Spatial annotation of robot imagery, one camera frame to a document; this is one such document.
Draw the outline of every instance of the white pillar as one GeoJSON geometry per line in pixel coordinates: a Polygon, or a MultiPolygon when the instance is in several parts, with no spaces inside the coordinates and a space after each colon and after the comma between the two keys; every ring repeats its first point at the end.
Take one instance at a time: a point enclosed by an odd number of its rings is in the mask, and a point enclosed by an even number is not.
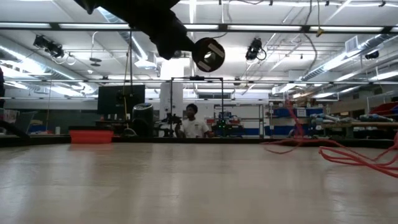
{"type": "MultiPolygon", "coordinates": [[[[160,79],[170,80],[172,77],[184,76],[184,64],[181,60],[172,59],[162,63],[160,79]]],[[[183,83],[173,83],[173,111],[176,116],[182,117],[183,111],[183,83]]],[[[160,119],[167,117],[170,112],[170,83],[160,85],[160,119]]]]}
{"type": "MultiPolygon", "coordinates": [[[[160,119],[167,117],[167,113],[170,112],[170,84],[162,83],[160,85],[160,108],[159,116],[160,119]]],[[[182,117],[183,107],[183,84],[173,83],[173,111],[172,113],[176,116],[182,117]]]]}

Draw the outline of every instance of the computer monitor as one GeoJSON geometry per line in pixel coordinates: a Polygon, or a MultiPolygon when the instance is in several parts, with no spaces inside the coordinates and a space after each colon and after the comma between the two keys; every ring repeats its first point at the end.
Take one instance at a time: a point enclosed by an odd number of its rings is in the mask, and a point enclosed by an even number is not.
{"type": "Polygon", "coordinates": [[[124,98],[126,96],[127,113],[139,103],[145,103],[145,85],[101,86],[98,92],[98,114],[124,114],[124,98]]]}

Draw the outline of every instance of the black mechanical arm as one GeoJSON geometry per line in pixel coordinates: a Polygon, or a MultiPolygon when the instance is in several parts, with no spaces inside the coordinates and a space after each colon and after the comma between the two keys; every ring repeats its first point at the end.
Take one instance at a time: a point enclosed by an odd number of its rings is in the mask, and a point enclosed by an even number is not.
{"type": "Polygon", "coordinates": [[[91,14],[97,7],[126,21],[130,27],[147,34],[158,53],[170,60],[180,51],[192,52],[193,61],[204,72],[213,72],[224,63],[224,48],[212,38],[197,43],[187,36],[187,28],[171,8],[180,0],[75,0],[91,14]]]}

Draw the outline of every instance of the red cable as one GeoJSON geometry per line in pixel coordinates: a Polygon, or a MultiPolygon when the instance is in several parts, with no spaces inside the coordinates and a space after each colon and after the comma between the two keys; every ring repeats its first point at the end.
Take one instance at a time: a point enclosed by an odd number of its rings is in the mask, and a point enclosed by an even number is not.
{"type": "Polygon", "coordinates": [[[398,170],[398,167],[392,167],[390,166],[391,164],[395,163],[398,160],[398,154],[396,154],[394,156],[394,158],[392,158],[391,161],[389,162],[385,162],[385,163],[369,163],[366,162],[366,160],[369,160],[371,162],[376,162],[378,161],[380,158],[382,158],[384,155],[386,155],[388,152],[391,152],[393,150],[397,150],[398,149],[398,133],[396,134],[395,138],[394,138],[394,145],[391,146],[390,148],[386,149],[383,153],[381,153],[380,155],[378,155],[377,157],[375,157],[374,159],[371,159],[365,155],[362,155],[348,147],[345,147],[343,145],[341,145],[340,143],[333,141],[333,140],[328,140],[328,139],[304,139],[304,130],[302,125],[300,124],[299,120],[297,119],[296,115],[294,115],[293,109],[291,107],[291,104],[289,101],[287,101],[287,109],[289,111],[290,116],[294,119],[295,124],[297,129],[295,130],[295,138],[294,139],[285,139],[285,140],[281,140],[281,141],[276,141],[276,142],[262,142],[261,144],[285,144],[285,143],[297,143],[297,145],[295,147],[293,147],[292,149],[288,150],[288,151],[283,151],[283,152],[277,152],[277,151],[273,151],[270,149],[265,149],[269,152],[275,153],[275,154],[286,154],[289,152],[292,152],[294,150],[296,150],[296,148],[300,147],[303,143],[328,143],[328,144],[334,144],[338,147],[341,147],[343,149],[345,149],[346,151],[351,152],[347,153],[347,152],[343,152],[341,150],[337,150],[337,149],[332,149],[330,147],[325,147],[325,146],[320,146],[319,149],[319,154],[321,154],[321,156],[330,161],[330,162],[335,162],[335,163],[339,163],[339,164],[344,164],[344,165],[351,165],[351,166],[367,166],[371,169],[377,170],[379,172],[382,172],[384,174],[387,174],[391,177],[395,177],[398,178],[398,173],[395,172],[391,172],[390,170],[398,170]],[[325,154],[324,151],[330,151],[333,152],[335,154],[339,154],[343,157],[334,157],[334,156],[329,156],[327,154],[325,154]]]}

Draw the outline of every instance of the black hair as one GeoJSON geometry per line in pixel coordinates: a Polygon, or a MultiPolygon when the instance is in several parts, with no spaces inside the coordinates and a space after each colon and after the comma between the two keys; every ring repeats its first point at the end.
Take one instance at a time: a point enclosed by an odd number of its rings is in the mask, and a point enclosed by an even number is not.
{"type": "Polygon", "coordinates": [[[194,105],[193,103],[191,103],[191,104],[189,104],[189,105],[187,106],[187,109],[188,109],[189,107],[191,107],[191,108],[194,110],[195,114],[198,112],[198,106],[197,106],[197,105],[194,105]]]}

